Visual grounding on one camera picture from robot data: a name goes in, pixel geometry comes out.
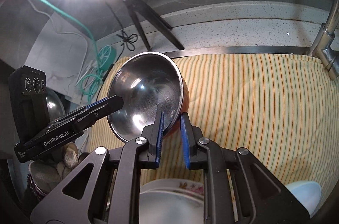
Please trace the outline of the grey gloved left hand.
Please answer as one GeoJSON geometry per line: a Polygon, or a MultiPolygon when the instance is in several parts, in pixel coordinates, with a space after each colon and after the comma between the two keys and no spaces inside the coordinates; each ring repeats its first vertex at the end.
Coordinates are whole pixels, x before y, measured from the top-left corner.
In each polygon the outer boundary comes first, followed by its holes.
{"type": "Polygon", "coordinates": [[[70,142],[56,151],[58,159],[37,160],[29,164],[28,187],[39,198],[50,193],[88,155],[81,152],[75,143],[70,142]]]}

